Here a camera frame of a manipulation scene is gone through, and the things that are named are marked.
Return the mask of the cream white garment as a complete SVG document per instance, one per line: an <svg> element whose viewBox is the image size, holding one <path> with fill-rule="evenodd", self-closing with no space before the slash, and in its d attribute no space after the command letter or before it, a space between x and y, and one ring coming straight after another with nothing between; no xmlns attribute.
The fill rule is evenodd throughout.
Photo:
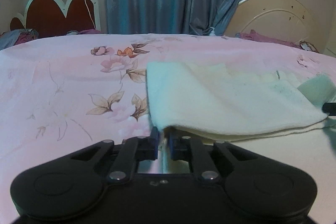
<svg viewBox="0 0 336 224"><path fill-rule="evenodd" d="M146 87L151 124L163 134L238 142L314 176L335 172L335 119L322 111L335 98L327 75L152 62Z"/></svg>

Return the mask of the pink floral bed sheet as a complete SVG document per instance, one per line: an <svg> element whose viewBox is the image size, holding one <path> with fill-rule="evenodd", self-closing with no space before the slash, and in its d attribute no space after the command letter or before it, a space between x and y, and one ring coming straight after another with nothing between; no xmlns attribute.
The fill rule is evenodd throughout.
<svg viewBox="0 0 336 224"><path fill-rule="evenodd" d="M12 180L98 141L150 133L149 62L224 64L255 82L335 78L335 58L272 43L191 35L75 35L1 51L1 223L18 217Z"/></svg>

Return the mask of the white pump bottle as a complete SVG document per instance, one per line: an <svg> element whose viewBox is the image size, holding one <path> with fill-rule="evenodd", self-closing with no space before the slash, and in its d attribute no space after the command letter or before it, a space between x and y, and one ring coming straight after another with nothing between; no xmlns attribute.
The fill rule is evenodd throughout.
<svg viewBox="0 0 336 224"><path fill-rule="evenodd" d="M215 29L213 27L210 28L209 36L216 36Z"/></svg>

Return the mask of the cream round headboard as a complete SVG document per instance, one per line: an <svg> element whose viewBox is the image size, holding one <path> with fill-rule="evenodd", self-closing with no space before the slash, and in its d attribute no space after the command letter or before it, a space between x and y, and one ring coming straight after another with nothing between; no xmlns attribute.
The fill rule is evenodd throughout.
<svg viewBox="0 0 336 224"><path fill-rule="evenodd" d="M299 44L307 42L322 53L326 39L313 14L298 0L242 0L224 35L251 30L260 35Z"/></svg>

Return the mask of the red heart-shaped headboard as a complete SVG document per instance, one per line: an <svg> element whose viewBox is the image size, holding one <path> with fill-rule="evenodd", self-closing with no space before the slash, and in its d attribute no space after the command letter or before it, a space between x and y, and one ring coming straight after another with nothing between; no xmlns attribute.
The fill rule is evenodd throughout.
<svg viewBox="0 0 336 224"><path fill-rule="evenodd" d="M63 36L70 31L101 30L98 0L29 0L9 29L33 29L40 38Z"/></svg>

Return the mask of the magenta pillow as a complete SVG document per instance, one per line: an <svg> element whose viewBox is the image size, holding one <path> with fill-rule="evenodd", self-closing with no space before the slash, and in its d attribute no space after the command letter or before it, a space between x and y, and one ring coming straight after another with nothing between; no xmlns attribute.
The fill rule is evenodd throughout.
<svg viewBox="0 0 336 224"><path fill-rule="evenodd" d="M288 46L288 47L292 47L292 48L301 49L301 47L299 45L295 44L295 43L287 42L287 41L280 40L280 39L271 38L271 37L268 37L268 36L264 36L264 35L256 32L255 30L250 30L249 33L238 32L238 33L236 33L235 37L240 38L240 39L245 39L245 40L252 40L252 41L255 41L255 42L280 44L280 45L283 45L283 46Z"/></svg>

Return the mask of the blue grey clothes pile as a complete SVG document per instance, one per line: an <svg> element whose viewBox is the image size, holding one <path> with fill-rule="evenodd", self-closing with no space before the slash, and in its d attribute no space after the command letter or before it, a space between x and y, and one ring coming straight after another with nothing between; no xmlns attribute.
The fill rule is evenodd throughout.
<svg viewBox="0 0 336 224"><path fill-rule="evenodd" d="M34 29L18 29L4 32L0 36L0 50L38 39L39 34Z"/></svg>

